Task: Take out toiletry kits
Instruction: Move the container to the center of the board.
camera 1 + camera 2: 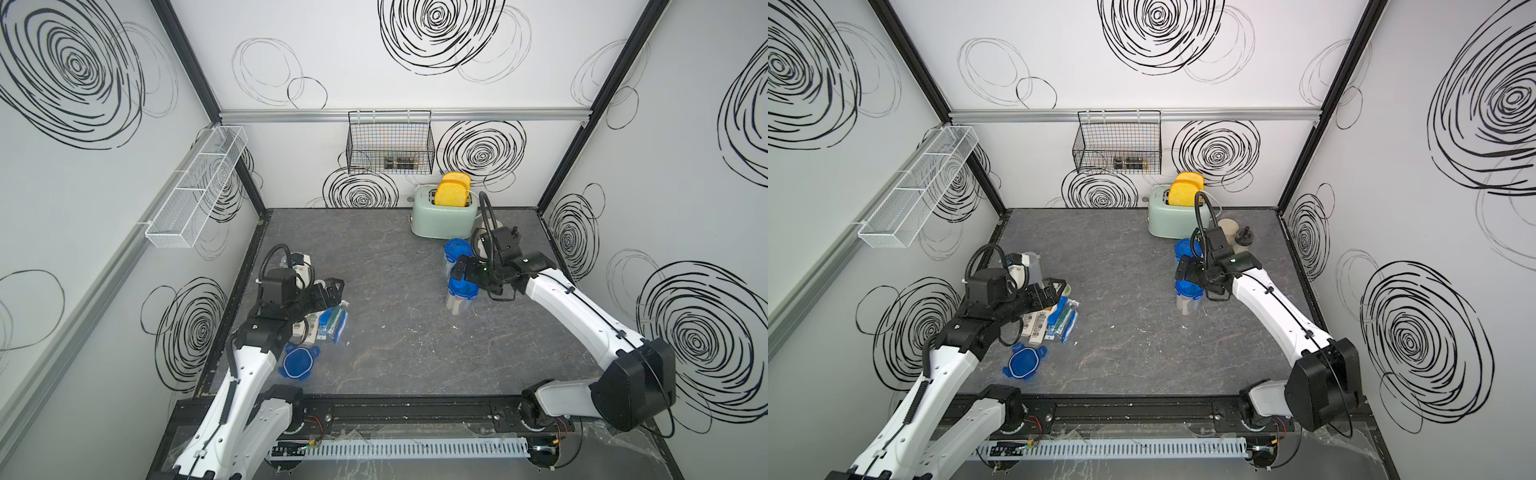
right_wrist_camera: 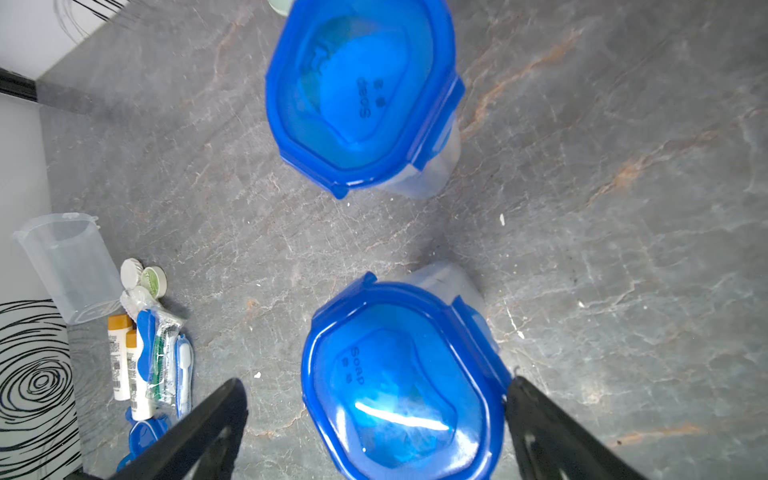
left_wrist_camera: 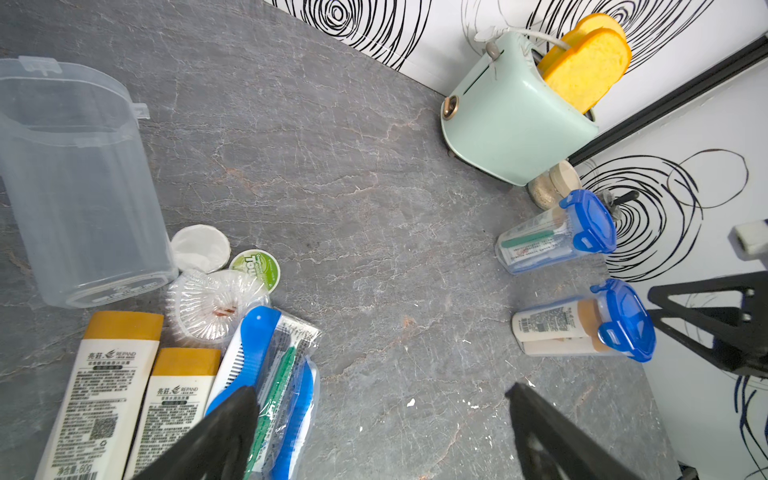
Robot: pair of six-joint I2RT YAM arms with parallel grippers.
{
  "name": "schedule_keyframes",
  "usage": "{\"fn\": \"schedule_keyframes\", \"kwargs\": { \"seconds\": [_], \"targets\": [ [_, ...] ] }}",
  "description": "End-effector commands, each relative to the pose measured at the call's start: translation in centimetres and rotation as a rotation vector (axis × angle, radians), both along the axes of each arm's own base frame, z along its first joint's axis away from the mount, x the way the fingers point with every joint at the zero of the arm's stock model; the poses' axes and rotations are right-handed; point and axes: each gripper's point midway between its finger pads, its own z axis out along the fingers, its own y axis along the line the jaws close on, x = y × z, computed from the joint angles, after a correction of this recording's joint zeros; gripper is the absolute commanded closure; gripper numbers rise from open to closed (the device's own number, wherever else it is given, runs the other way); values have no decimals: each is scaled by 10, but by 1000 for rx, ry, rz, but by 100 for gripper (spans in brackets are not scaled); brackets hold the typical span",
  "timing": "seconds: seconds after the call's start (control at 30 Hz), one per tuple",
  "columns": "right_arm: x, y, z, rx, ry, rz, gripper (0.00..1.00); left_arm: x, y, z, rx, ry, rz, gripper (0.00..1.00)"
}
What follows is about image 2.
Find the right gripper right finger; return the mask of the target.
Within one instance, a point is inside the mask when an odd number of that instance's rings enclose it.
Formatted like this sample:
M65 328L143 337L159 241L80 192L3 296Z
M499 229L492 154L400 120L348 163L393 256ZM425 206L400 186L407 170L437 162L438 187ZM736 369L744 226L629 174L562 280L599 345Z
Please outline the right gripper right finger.
M507 390L505 416L523 479L641 479L522 376Z

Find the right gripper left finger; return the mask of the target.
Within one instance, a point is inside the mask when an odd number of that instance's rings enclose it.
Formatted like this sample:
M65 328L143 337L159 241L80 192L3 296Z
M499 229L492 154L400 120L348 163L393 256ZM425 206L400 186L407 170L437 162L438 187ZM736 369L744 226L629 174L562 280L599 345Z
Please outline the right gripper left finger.
M247 394L231 378L114 479L230 479L247 423Z

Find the clear plastic container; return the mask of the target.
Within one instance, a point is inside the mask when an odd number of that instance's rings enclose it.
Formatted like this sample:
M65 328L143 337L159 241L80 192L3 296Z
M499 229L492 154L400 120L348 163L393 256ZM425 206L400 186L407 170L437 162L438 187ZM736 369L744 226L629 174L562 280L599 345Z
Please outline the clear plastic container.
M85 213L47 214L13 233L68 325L121 309L123 286L97 220Z

